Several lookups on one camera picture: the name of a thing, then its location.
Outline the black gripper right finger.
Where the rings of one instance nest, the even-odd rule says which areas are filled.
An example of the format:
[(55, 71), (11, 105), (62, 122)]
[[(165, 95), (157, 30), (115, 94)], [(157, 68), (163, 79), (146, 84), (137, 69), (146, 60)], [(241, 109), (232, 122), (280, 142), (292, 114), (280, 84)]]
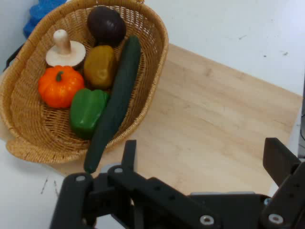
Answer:
[(264, 229), (305, 227), (305, 163), (280, 140), (266, 138), (263, 166), (278, 190), (260, 215)]

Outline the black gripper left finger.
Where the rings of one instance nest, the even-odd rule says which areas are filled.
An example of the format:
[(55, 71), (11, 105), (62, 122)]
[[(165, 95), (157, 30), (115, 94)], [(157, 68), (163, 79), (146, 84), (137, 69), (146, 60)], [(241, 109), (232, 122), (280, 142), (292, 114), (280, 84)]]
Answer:
[(106, 173), (67, 176), (50, 227), (92, 229), (96, 219), (114, 216), (130, 229), (219, 229), (220, 217), (209, 208), (152, 177), (134, 170), (135, 140), (125, 143), (122, 162)]

